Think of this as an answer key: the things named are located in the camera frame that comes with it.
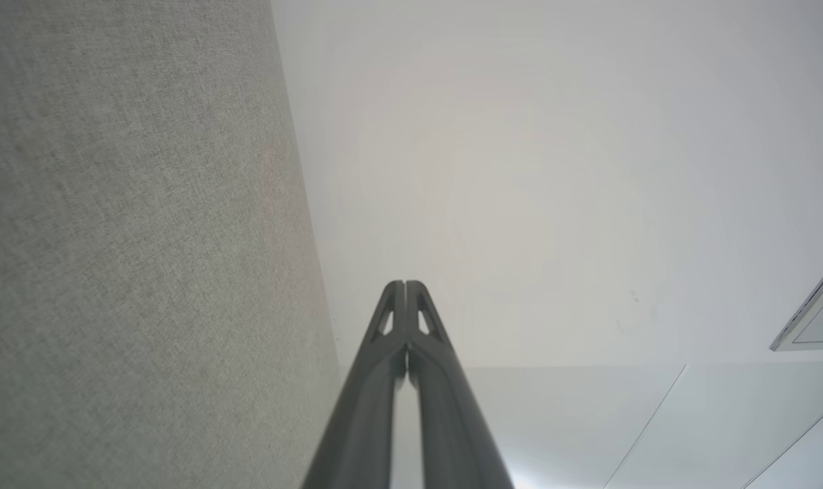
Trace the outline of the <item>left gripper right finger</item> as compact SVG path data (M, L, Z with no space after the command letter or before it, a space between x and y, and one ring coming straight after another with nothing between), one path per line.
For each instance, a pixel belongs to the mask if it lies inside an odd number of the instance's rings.
M406 283L409 377L418 392L425 489L514 489L431 295Z

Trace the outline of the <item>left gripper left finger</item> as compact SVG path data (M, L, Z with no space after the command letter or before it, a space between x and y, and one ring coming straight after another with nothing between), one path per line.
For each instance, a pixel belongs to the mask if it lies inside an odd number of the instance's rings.
M394 396L406 375L406 290L382 291L301 489L390 489Z

